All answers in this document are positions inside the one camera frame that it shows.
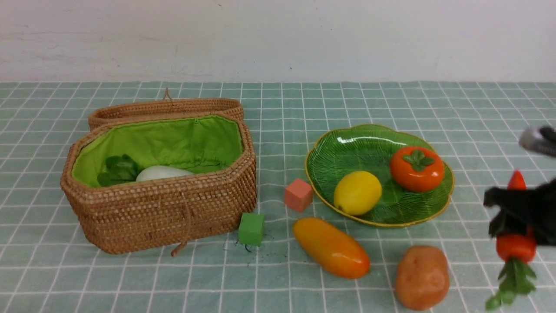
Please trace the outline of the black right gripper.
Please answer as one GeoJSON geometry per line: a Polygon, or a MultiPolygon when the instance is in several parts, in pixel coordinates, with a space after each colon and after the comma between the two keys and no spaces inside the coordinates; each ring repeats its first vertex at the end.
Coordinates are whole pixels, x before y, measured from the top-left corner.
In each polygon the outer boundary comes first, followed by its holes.
{"type": "Polygon", "coordinates": [[[531,236],[539,246],[556,245],[556,180],[525,189],[490,187],[484,193],[484,207],[502,211],[489,222],[489,236],[508,234],[531,236]],[[526,213],[527,224],[510,213],[526,213]]]}

